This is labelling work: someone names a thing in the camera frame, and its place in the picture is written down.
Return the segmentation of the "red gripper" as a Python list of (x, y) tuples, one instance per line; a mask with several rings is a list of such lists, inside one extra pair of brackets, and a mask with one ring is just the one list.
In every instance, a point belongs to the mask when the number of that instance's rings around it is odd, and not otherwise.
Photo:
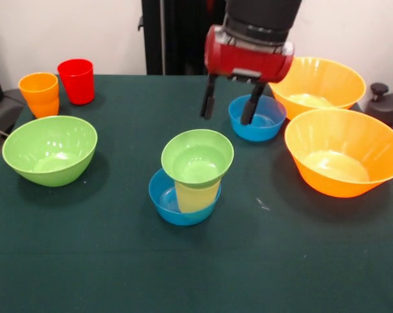
[(242, 125), (252, 123), (265, 83), (278, 83), (288, 73), (294, 59), (294, 44), (282, 46), (257, 45), (231, 36), (220, 25), (210, 27), (206, 35), (204, 63), (208, 81), (200, 116), (212, 117), (215, 104), (215, 82), (218, 76), (256, 83), (240, 118)]

